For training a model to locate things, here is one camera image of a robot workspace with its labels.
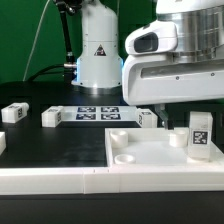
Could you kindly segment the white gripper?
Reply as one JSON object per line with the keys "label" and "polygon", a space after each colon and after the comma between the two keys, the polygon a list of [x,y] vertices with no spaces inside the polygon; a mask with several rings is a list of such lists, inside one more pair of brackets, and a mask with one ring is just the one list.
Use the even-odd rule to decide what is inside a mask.
{"label": "white gripper", "polygon": [[164,103],[224,98],[224,59],[174,63],[166,54],[129,56],[123,67],[122,91],[129,105],[156,104],[162,126],[173,130]]}

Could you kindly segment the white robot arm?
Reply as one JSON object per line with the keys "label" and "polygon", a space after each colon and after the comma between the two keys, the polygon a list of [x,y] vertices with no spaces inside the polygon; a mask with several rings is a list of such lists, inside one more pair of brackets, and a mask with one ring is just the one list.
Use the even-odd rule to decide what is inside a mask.
{"label": "white robot arm", "polygon": [[129,105],[224,98],[224,0],[157,0],[156,20],[125,40],[118,16],[100,0],[53,0],[66,46],[65,80],[91,94],[122,90]]}

